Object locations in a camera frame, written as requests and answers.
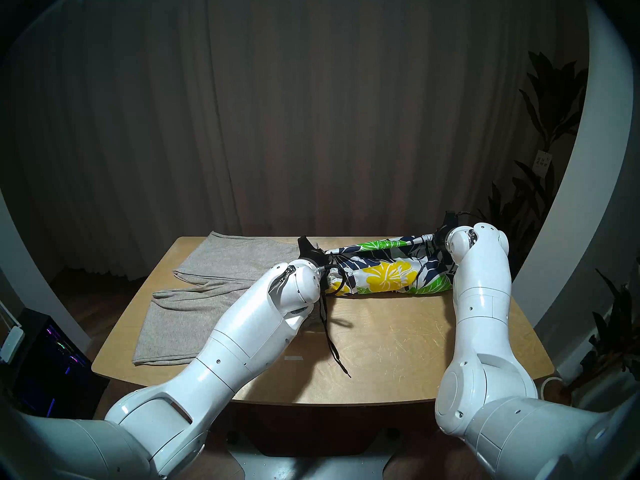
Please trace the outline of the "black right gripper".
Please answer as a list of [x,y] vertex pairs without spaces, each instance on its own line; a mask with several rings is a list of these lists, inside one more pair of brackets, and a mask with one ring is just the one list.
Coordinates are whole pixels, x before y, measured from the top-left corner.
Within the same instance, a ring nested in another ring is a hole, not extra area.
[[459,219],[456,211],[446,211],[442,225],[438,228],[434,235],[435,246],[442,252],[442,262],[447,265],[453,265],[455,262],[451,257],[446,241],[450,232],[459,227]]

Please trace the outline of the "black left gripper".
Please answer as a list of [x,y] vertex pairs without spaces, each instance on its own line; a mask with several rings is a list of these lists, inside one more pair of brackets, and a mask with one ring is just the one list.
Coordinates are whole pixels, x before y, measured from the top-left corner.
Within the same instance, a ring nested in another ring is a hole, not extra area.
[[330,255],[321,248],[314,246],[306,236],[298,238],[299,259],[309,261],[313,264],[319,274],[319,285],[321,292],[333,292],[330,272],[334,267]]

